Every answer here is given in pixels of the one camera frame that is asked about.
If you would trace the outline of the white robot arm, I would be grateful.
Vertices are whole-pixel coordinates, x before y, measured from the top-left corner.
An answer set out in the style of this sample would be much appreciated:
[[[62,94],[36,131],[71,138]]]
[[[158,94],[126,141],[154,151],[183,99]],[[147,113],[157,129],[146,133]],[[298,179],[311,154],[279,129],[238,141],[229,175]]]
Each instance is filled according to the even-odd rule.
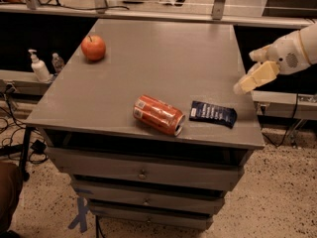
[[[246,94],[276,80],[279,74],[290,75],[317,63],[317,24],[296,30],[273,43],[253,50],[255,64],[234,85],[236,94]]]

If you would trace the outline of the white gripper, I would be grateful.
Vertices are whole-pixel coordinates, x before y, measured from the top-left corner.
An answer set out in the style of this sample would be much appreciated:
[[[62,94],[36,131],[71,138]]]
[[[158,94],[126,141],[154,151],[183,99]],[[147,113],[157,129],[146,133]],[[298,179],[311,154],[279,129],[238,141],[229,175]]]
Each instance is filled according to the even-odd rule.
[[[279,70],[280,74],[293,74],[308,68],[311,65],[310,48],[310,30],[299,30],[251,51],[249,57],[256,64],[234,85],[234,92],[246,94],[270,83],[277,78]]]

